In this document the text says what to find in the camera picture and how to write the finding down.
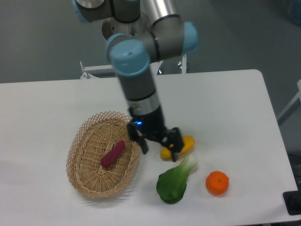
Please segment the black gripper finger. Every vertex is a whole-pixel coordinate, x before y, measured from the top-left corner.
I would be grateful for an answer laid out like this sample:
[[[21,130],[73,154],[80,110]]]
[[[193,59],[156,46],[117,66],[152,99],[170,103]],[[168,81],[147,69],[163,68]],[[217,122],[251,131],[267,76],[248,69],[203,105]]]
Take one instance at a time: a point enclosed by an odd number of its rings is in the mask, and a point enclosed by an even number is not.
[[[164,131],[161,145],[167,148],[171,153],[173,162],[176,162],[179,157],[179,153],[183,149],[183,139],[178,127],[167,129]]]
[[[148,146],[147,146],[144,136],[140,135],[138,126],[134,122],[130,121],[127,124],[127,131],[128,131],[128,135],[129,135],[129,138],[131,139],[131,141],[136,142],[140,146],[142,153],[146,154],[149,149],[148,149]]]

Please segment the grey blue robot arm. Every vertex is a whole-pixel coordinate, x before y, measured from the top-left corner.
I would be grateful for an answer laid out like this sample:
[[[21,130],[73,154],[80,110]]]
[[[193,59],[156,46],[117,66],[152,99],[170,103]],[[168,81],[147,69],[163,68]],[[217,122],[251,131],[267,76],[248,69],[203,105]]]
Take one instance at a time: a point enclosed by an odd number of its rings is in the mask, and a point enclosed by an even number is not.
[[[143,153],[147,140],[166,147],[176,161],[184,143],[179,128],[165,127],[151,64],[198,47],[198,32],[182,21],[173,0],[74,0],[80,21],[112,20],[106,58],[119,79],[131,121],[127,131]]]

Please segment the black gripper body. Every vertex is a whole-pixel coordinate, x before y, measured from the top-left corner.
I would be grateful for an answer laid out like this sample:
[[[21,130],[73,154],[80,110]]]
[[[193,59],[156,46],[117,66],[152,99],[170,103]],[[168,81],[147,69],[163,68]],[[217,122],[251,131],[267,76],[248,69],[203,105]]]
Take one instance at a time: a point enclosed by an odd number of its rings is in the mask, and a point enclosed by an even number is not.
[[[144,139],[161,143],[165,137],[165,121],[161,106],[155,111],[144,114],[134,114],[134,108],[129,107],[129,113],[132,117],[128,123],[128,134],[131,140],[138,141],[138,131],[142,134]]]

